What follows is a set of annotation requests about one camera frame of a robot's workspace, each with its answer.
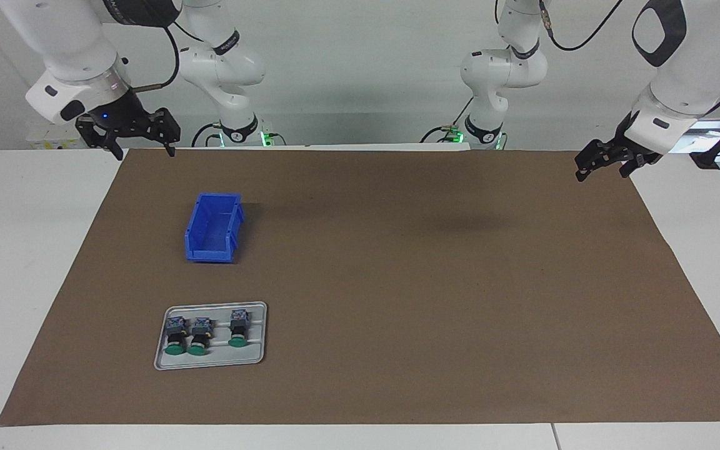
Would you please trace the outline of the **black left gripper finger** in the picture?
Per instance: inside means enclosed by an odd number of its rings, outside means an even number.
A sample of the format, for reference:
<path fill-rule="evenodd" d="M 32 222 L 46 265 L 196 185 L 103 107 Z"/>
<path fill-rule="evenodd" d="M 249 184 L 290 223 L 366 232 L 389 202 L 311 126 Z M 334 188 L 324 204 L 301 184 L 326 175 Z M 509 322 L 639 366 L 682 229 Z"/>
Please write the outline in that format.
<path fill-rule="evenodd" d="M 660 160 L 662 154 L 658 153 L 636 153 L 632 154 L 631 158 L 623 163 L 619 168 L 619 174 L 623 178 L 628 178 L 634 171 L 642 168 L 645 165 L 654 165 Z"/>
<path fill-rule="evenodd" d="M 589 142 L 582 151 L 579 151 L 574 157 L 577 166 L 575 172 L 577 182 L 582 183 L 593 171 L 617 162 L 617 159 L 613 158 L 612 150 L 611 143 L 595 139 Z"/>

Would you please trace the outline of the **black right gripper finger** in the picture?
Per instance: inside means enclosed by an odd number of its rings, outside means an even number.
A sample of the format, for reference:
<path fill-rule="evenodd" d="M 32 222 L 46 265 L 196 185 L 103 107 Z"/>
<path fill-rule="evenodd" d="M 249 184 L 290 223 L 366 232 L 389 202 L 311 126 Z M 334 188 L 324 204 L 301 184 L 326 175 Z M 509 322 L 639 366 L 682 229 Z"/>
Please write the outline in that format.
<path fill-rule="evenodd" d="M 148 119 L 147 138 L 155 143 L 160 143 L 169 157 L 176 156 L 174 145 L 180 141 L 181 128 L 171 111 L 168 108 L 157 109 L 148 115 Z"/>
<path fill-rule="evenodd" d="M 97 125 L 91 117 L 76 119 L 78 134 L 89 148 L 101 148 L 111 153 L 117 161 L 123 161 L 124 152 L 117 142 L 117 134 L 112 130 L 105 130 L 103 134 L 100 134 L 96 128 Z"/>

